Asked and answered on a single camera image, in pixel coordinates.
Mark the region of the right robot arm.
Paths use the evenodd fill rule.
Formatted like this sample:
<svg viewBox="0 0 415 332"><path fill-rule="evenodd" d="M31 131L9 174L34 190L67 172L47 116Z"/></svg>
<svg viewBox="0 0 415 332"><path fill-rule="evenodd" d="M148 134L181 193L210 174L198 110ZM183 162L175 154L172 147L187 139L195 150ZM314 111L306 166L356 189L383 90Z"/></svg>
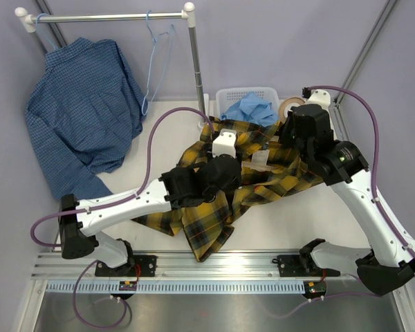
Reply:
<svg viewBox="0 0 415 332"><path fill-rule="evenodd" d="M331 269L356 276L366 288L385 295L415 277L415 239L384 202L360 150L334 138L330 116L318 104L288 111L279 141L299 150L308 169L345 203L367 237L369 248L315 239L299 252L301 270L314 275Z"/></svg>

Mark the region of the wooden hanger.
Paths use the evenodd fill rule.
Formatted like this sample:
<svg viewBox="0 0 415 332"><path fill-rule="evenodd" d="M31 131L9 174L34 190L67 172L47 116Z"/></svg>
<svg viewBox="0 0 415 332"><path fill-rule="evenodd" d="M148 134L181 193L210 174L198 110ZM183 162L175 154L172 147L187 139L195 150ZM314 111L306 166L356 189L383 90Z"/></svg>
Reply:
<svg viewBox="0 0 415 332"><path fill-rule="evenodd" d="M292 107L298 107L305 104L305 101L300 97L290 97L285 99L278 108L279 119L285 123L288 112ZM254 169L258 172L270 172L276 169L275 166L268 164L270 155L269 142L267 142L260 150L252 154L250 161L243 161L242 166Z"/></svg>

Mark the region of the light blue wire hanger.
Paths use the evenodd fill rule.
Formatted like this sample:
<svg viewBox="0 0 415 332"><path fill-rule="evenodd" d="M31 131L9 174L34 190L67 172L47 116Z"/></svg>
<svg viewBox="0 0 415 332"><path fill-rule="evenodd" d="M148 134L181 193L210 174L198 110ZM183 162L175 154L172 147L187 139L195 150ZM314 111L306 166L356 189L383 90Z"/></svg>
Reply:
<svg viewBox="0 0 415 332"><path fill-rule="evenodd" d="M147 70L146 90L141 104L142 116L148 114L149 103L153 102L160 92L171 59L175 35L174 24L168 25L167 30L155 33L150 23L151 15L152 11L148 10L145 24L151 37L151 54Z"/></svg>

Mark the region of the yellow plaid shirt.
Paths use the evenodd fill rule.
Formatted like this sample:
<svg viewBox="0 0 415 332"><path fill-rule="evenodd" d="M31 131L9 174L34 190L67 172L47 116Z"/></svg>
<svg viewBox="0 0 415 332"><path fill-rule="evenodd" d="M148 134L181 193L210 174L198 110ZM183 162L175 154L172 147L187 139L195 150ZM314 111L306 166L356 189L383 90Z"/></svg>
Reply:
<svg viewBox="0 0 415 332"><path fill-rule="evenodd" d="M236 120L211 118L200 138L188 147L178 165L187 167L204 163L208 159L208 147L212 143L211 132L222 129L235 130L237 150L245 161L268 145L270 171L260 172L244 167L241 171L241 187L232 194L219 192L211 203L165 213L141 216L134 221L169 236L183 231L198 262L205 261L218 252L234 232L233 223L252 206L264 205L284 197L303 192L322 183L322 179L308 170L297 150L273 140L282 124L268 127Z"/></svg>

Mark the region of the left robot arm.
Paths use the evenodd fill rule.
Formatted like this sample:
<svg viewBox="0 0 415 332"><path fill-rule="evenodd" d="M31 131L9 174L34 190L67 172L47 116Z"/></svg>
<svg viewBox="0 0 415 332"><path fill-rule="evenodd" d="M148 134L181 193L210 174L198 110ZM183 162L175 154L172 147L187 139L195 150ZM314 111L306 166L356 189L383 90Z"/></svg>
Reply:
<svg viewBox="0 0 415 332"><path fill-rule="evenodd" d="M175 167L143 190L88 200L65 195L60 201L63 215L58 218L62 258L87 257L126 276L135 266L131 245L104 229L148 214L197 207L213 201L218 192L236 190L240 183L241 163L222 154L193 167Z"/></svg>

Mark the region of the light blue shirt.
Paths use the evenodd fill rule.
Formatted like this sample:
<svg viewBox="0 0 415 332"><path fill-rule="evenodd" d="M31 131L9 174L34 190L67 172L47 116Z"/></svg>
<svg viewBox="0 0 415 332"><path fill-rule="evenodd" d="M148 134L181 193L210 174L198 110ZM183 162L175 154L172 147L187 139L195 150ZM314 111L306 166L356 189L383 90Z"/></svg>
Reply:
<svg viewBox="0 0 415 332"><path fill-rule="evenodd" d="M221 114L221 119L249 122L261 127L275 125L279 121L272 102L258 97L254 92L230 106Z"/></svg>

